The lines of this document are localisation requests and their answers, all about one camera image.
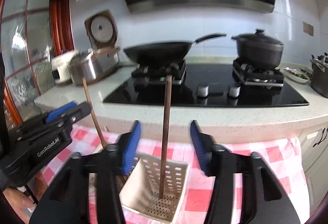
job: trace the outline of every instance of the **range hood silver trim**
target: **range hood silver trim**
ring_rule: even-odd
[[[128,6],[132,12],[153,10],[156,7],[180,6],[224,6],[245,8],[265,13],[272,13],[274,5],[256,0],[146,0]]]

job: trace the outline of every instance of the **cabinet handle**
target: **cabinet handle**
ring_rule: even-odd
[[[325,136],[325,138],[324,139],[322,139],[323,138],[323,134],[324,134],[324,132],[326,131],[326,136]],[[314,145],[313,145],[313,147],[315,147],[316,145],[319,145],[319,144],[321,144],[326,138],[327,138],[327,133],[328,133],[328,128],[326,129],[326,128],[324,128],[323,130],[322,130],[322,134],[321,134],[321,138],[320,138],[320,141],[319,142],[317,142],[317,143],[315,143]]]

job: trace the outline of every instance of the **white plate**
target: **white plate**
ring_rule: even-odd
[[[307,82],[309,82],[310,80],[306,80],[306,79],[302,79],[300,77],[297,77],[287,71],[285,71],[284,69],[281,69],[280,72],[285,75],[286,77],[288,77],[289,79],[293,80],[294,82],[297,82],[297,83],[302,83],[302,84],[305,84]]]

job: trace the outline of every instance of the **gas stove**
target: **gas stove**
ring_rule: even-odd
[[[177,74],[174,77],[174,80],[178,82],[182,80],[182,82],[172,86],[171,105],[173,107],[267,108],[309,105],[288,83],[281,82],[279,73],[273,75],[278,78],[275,83],[283,83],[282,86],[240,84],[239,96],[233,98],[229,95],[229,86],[240,81],[233,65],[185,64],[184,62],[183,64],[185,69],[182,70],[181,76]],[[152,71],[149,69],[147,71],[137,69],[126,82],[108,95],[103,102],[163,106],[165,81],[161,78],[165,78],[166,72],[162,71],[161,77],[156,78],[160,79],[161,84],[149,84],[156,82],[151,73]],[[136,84],[136,80],[147,77],[149,79],[146,84]],[[263,80],[259,75],[254,79]],[[207,97],[198,97],[197,89],[199,86],[208,86]]]
[[[140,66],[131,73],[135,88],[143,88],[149,85],[165,85],[166,76],[172,75],[172,85],[181,85],[186,76],[186,62],[172,63],[167,67],[151,68]]]
[[[233,72],[240,83],[253,86],[283,87],[284,75],[277,69],[260,70],[243,64],[239,59],[233,61]]]

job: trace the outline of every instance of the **plate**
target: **plate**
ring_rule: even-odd
[[[307,83],[307,82],[310,81],[310,79],[302,79],[302,78],[300,78],[300,77],[297,77],[297,76],[291,74],[290,72],[285,71],[285,69],[281,69],[280,72],[281,72],[283,75],[285,75],[287,78],[289,78],[289,79],[291,79],[291,80],[293,80],[294,82],[297,82],[297,83],[305,84],[305,83]]]

